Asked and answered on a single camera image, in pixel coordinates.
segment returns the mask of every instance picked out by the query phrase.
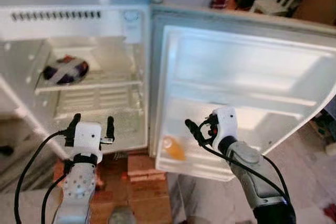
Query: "vent grille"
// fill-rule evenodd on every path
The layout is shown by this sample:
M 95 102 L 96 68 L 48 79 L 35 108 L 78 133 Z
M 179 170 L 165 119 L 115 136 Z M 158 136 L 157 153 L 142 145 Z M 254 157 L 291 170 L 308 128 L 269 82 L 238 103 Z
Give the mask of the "vent grille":
M 40 20 L 66 20 L 66 19 L 100 19 L 99 10 L 60 11 L 60 12 L 18 12 L 11 14 L 12 20 L 40 21 Z

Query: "concrete floor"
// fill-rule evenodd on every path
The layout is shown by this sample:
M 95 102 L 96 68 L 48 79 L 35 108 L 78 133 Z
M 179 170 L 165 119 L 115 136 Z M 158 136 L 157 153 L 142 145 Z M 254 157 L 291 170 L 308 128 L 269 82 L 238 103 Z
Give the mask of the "concrete floor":
M 334 223 L 322 209 L 336 202 L 336 156 L 324 153 L 323 141 L 312 127 L 306 124 L 267 156 L 284 176 L 297 223 Z M 256 223 L 236 178 L 222 183 L 169 174 L 169 181 L 175 223 L 186 216 L 209 223 Z

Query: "metal robot arm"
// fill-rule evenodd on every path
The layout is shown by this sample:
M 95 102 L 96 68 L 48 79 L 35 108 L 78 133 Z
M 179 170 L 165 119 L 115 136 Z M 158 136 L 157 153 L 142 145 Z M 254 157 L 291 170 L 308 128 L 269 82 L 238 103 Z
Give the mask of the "metal robot arm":
M 281 188 L 279 178 L 265 158 L 256 149 L 237 140 L 237 119 L 234 107 L 225 106 L 214 110 L 200 126 L 191 120 L 186 120 L 185 123 L 201 146 L 210 144 L 213 150 L 251 168 Z M 205 124 L 210 124 L 211 130 L 208 133 L 211 138 L 209 139 L 204 139 L 201 133 L 201 127 Z M 247 170 L 231 162 L 228 164 L 240 181 L 259 224 L 296 223 L 293 208 L 277 190 Z

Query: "refrigerator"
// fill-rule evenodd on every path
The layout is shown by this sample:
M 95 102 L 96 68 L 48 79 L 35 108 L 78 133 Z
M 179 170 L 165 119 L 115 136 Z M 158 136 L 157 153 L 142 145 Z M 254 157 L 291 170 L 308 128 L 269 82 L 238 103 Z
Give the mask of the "refrigerator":
M 226 163 L 184 125 L 215 108 L 236 108 L 239 140 L 267 154 L 336 94 L 336 30 L 266 15 L 151 0 L 1 0 L 0 87 L 17 115 L 47 136 L 75 113 L 115 120 L 103 153 L 149 148 L 156 168 L 228 181 Z M 41 74 L 72 55 L 89 65 L 70 85 Z M 173 137 L 186 160 L 162 140 Z M 50 143 L 61 158 L 63 139 Z

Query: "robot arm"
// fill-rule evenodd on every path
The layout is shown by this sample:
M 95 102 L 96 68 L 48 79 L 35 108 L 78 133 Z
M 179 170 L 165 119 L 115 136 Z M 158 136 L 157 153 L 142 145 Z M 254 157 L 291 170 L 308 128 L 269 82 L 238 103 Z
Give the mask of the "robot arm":
M 185 123 L 201 146 L 210 144 L 213 150 L 247 166 L 280 187 L 279 178 L 264 157 L 245 142 L 237 141 L 237 119 L 233 107 L 226 106 L 213 111 L 199 127 L 191 120 L 186 120 Z M 200 131 L 204 124 L 210 124 L 209 139 L 204 139 Z M 251 172 L 232 162 L 228 164 L 240 181 L 259 224 L 296 222 L 293 208 L 277 190 Z
M 79 122 L 69 127 L 74 134 L 67 137 L 66 146 L 71 148 L 73 160 L 64 179 L 63 200 L 56 212 L 53 224 L 83 224 L 90 220 L 90 200 L 95 192 L 96 166 L 102 160 L 100 143 L 114 141 L 113 117 L 108 118 L 107 136 L 101 138 L 98 123 Z

